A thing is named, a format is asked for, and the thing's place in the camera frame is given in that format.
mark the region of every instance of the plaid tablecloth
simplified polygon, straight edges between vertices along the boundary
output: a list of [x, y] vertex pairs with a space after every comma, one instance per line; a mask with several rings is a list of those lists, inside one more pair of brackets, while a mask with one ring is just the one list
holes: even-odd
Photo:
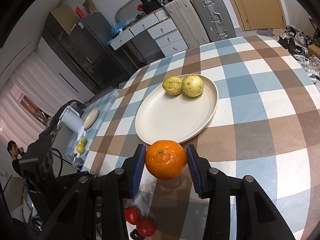
[[[212, 122], [194, 144], [228, 176], [252, 175], [275, 203], [296, 239], [320, 218], [320, 93], [276, 41], [240, 37], [188, 49], [135, 73], [111, 107], [84, 164], [104, 175], [121, 167], [138, 143], [135, 116], [146, 96], [169, 76], [197, 73], [218, 87]], [[156, 221], [150, 239], [202, 239], [209, 200], [194, 191], [188, 168], [174, 180], [144, 170], [134, 202]], [[230, 239], [236, 239], [231, 198]]]
[[88, 114], [92, 111], [92, 109], [94, 109], [96, 107], [99, 109], [99, 114], [98, 114], [97, 119], [93, 123], [93, 125], [88, 130], [86, 130], [87, 134], [85, 135], [85, 137], [88, 139], [88, 143], [85, 147], [85, 152], [80, 155], [80, 159], [76, 158], [75, 160], [73, 158], [73, 155], [74, 155], [73, 151], [74, 151], [75, 147], [78, 145], [78, 141], [77, 141], [78, 134], [73, 133], [73, 135], [68, 143], [67, 149], [66, 149], [66, 157], [68, 158], [69, 162], [71, 162], [74, 165], [79, 165], [79, 164], [84, 163], [85, 159], [87, 158], [90, 146], [91, 146], [94, 138], [96, 137], [96, 135], [100, 129], [100, 126], [105, 121], [105, 118], [106, 118], [111, 106], [116, 101], [116, 98], [118, 97], [120, 92], [121, 92], [121, 89], [112, 90], [111, 92], [109, 92], [108, 94], [103, 96], [102, 98], [93, 102], [91, 105], [89, 105], [85, 109], [84, 114], [81, 117], [81, 119], [83, 119], [83, 120], [85, 120], [87, 118]]

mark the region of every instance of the curtain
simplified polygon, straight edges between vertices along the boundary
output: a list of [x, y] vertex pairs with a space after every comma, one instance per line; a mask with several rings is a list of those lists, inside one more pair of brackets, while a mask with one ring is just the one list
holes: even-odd
[[0, 139], [4, 145], [13, 140], [26, 151], [45, 127], [14, 98], [12, 87], [8, 80], [0, 90]]
[[72, 99], [82, 102], [44, 63], [37, 49], [26, 57], [10, 79], [50, 116]]

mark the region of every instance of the wooden door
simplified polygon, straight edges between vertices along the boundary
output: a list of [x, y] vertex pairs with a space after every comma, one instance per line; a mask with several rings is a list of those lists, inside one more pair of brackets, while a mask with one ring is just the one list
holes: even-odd
[[244, 30], [284, 28], [279, 0], [234, 0]]

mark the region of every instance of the wrinkled yellow fruit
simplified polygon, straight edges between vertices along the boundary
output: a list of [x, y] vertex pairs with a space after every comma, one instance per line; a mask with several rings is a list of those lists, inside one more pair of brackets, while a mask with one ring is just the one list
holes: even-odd
[[178, 95], [182, 92], [181, 90], [181, 78], [179, 77], [168, 77], [162, 83], [163, 89], [170, 95]]
[[197, 97], [203, 92], [203, 81], [197, 75], [188, 75], [182, 80], [182, 91], [190, 97]]
[[77, 152], [78, 153], [84, 153], [84, 150], [85, 150], [85, 146], [83, 144], [79, 144], [77, 146]]
[[85, 138], [85, 137], [82, 137], [82, 138], [80, 139], [80, 143], [81, 143], [82, 145], [86, 146], [87, 143], [88, 143], [88, 139]]

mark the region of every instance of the tangerine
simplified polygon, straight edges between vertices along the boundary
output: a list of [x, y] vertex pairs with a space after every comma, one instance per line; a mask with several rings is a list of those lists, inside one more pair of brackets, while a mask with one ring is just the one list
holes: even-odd
[[188, 157], [174, 141], [160, 140], [149, 147], [145, 163], [147, 170], [158, 179], [174, 179], [184, 170]]

